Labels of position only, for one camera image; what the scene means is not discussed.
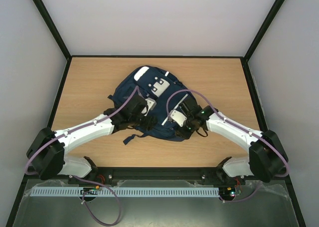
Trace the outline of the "navy blue backpack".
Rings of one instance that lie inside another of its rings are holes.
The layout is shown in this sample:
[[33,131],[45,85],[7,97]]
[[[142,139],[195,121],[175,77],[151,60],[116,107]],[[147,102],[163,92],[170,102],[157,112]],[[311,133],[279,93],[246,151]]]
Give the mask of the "navy blue backpack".
[[175,135],[177,124],[169,120],[167,112],[176,109],[186,98],[194,101],[196,99],[186,91],[186,86],[176,76],[158,67],[141,66],[130,73],[108,98],[113,101],[114,106],[121,106],[135,95],[156,101],[150,114],[156,116],[158,122],[149,131],[143,131],[139,127],[129,128],[140,131],[142,138],[150,136],[166,141],[184,141]]

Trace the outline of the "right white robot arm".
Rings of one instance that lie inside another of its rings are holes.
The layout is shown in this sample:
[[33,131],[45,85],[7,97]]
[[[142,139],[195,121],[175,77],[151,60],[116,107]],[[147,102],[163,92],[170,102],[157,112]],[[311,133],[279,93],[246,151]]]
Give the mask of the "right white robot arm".
[[254,176],[268,183],[273,177],[287,175],[288,156],[278,135],[271,130],[262,132],[248,128],[211,106],[202,108],[191,98],[171,110],[169,118],[177,124],[176,135],[184,139],[203,129],[205,133],[225,137],[247,152],[246,157],[228,157],[220,163],[217,176],[223,183],[240,176]]

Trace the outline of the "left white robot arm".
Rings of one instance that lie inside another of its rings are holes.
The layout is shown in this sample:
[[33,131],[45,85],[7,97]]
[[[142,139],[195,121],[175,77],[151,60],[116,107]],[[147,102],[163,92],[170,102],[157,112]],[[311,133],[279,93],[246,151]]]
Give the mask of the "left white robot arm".
[[151,98],[135,95],[123,105],[115,105],[77,126],[57,131],[43,128],[26,153],[29,160],[27,166],[33,167],[35,174],[42,180],[57,175],[87,177],[94,172],[94,163],[88,157],[70,156],[69,152],[94,139],[129,127],[151,130],[157,123],[157,118],[150,114],[156,104]]

